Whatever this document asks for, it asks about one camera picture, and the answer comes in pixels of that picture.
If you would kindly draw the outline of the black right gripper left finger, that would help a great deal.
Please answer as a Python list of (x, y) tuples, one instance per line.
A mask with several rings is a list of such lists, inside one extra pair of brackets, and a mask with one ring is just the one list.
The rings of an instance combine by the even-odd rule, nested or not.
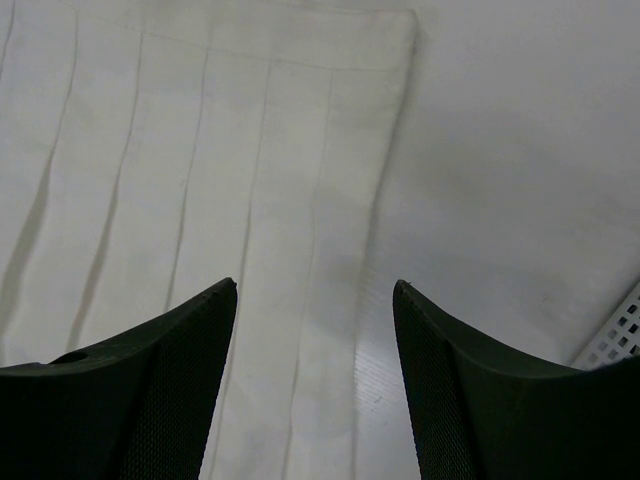
[(48, 363), (1, 371), (5, 479), (195, 479), (231, 342), (237, 286)]

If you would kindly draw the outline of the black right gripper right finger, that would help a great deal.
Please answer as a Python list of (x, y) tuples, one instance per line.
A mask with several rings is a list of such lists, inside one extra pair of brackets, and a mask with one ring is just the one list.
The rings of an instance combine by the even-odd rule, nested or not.
[(594, 370), (508, 346), (406, 281), (396, 343), (424, 479), (635, 479), (639, 360)]

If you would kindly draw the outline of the white pleated skirt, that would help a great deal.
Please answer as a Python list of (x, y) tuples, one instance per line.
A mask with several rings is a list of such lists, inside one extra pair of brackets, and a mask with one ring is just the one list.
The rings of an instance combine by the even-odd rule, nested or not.
[(418, 20), (287, 1), (1, 5), (1, 364), (229, 278), (199, 479), (350, 479), (372, 210)]

